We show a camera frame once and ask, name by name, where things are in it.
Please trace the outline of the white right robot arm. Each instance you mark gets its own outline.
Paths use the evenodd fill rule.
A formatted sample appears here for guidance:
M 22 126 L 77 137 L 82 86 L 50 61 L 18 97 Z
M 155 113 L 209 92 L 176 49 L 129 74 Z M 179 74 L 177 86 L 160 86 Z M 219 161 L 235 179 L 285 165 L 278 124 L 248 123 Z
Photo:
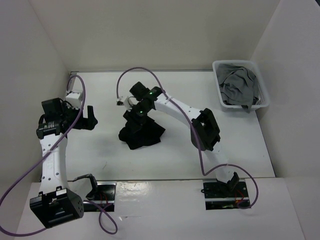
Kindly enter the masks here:
M 126 108 L 123 115 L 126 123 L 118 135 L 122 142 L 131 150 L 160 143 L 165 128 L 149 117 L 148 113 L 151 110 L 166 113 L 190 129 L 192 144 L 199 153 L 204 153 L 219 167 L 215 174 L 216 180 L 220 183 L 219 192 L 229 197 L 237 190 L 240 179 L 227 165 L 228 158 L 223 154 L 220 144 L 220 129 L 210 109 L 193 108 L 176 100 L 160 87 L 149 89 L 141 82 L 136 83 L 130 89 L 130 93 L 131 97 L 118 99 L 118 103 Z

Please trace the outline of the white perforated plastic basket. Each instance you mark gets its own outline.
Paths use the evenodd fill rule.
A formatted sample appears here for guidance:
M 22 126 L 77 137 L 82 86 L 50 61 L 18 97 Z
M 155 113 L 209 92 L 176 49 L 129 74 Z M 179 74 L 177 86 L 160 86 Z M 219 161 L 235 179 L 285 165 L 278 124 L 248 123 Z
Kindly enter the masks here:
M 221 104 L 221 108 L 223 111 L 245 111 L 241 106 L 237 105 L 226 105 L 223 103 L 219 84 L 218 84 L 218 77 L 217 77 L 217 69 L 219 65 L 221 64 L 227 64 L 227 65 L 234 65 L 234 66 L 240 66 L 245 67 L 249 70 L 251 70 L 258 80 L 258 101 L 255 105 L 252 106 L 251 111 L 256 111 L 260 108 L 265 108 L 270 104 L 270 98 L 268 95 L 267 88 L 265 87 L 262 75 L 260 73 L 260 70 L 253 61 L 250 60 L 216 60 L 212 63 L 212 69 L 213 69 L 213 76 L 216 84 L 216 88 L 218 91 L 218 97 Z

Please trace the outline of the black skirt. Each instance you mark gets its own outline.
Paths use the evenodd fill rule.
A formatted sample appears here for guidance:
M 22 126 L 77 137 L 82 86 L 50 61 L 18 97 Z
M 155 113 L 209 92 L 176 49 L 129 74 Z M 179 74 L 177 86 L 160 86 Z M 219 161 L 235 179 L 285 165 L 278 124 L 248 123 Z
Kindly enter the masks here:
M 130 150 L 136 150 L 160 143 L 165 131 L 166 129 L 157 124 L 154 119 L 147 117 L 146 123 L 137 132 L 133 132 L 126 123 L 120 130 L 118 138 L 125 142 Z

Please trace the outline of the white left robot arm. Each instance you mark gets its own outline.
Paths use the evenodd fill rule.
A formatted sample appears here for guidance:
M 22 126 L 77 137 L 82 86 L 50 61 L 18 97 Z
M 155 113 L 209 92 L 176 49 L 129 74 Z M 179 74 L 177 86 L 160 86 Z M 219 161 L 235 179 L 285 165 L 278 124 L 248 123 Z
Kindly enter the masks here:
M 42 180 L 37 197 L 31 198 L 29 207 L 45 228 L 49 229 L 84 215 L 81 197 L 70 190 L 66 149 L 68 133 L 72 129 L 93 130 L 98 124 L 93 106 L 76 108 L 67 100 L 53 98 L 41 103 L 43 115 L 38 122 L 36 135 L 42 148 Z

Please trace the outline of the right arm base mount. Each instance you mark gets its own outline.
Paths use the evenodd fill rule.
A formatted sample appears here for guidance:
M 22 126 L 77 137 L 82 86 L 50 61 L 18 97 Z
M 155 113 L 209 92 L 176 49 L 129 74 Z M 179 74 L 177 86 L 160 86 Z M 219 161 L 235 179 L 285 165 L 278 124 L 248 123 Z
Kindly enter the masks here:
M 244 180 L 240 180 L 233 190 L 228 190 L 216 180 L 203 181 L 201 193 L 204 195 L 206 210 L 231 210 L 239 206 L 247 208 L 251 204 Z

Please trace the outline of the grey skirt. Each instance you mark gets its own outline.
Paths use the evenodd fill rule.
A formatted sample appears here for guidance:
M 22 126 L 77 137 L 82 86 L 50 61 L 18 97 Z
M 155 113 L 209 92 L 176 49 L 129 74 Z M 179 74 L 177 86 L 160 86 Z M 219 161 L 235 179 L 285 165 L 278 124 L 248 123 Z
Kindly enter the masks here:
M 259 100 L 258 79 L 243 66 L 220 64 L 216 70 L 222 102 L 250 112 Z

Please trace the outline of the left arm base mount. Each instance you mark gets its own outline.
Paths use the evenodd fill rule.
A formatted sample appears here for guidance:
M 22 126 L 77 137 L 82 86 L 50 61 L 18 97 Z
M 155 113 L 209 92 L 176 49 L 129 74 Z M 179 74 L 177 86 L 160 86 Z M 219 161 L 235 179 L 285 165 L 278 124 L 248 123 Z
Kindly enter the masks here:
M 114 212 L 116 199 L 115 181 L 99 181 L 91 174 L 85 174 L 68 181 L 73 192 L 83 200 L 94 202 L 106 212 Z

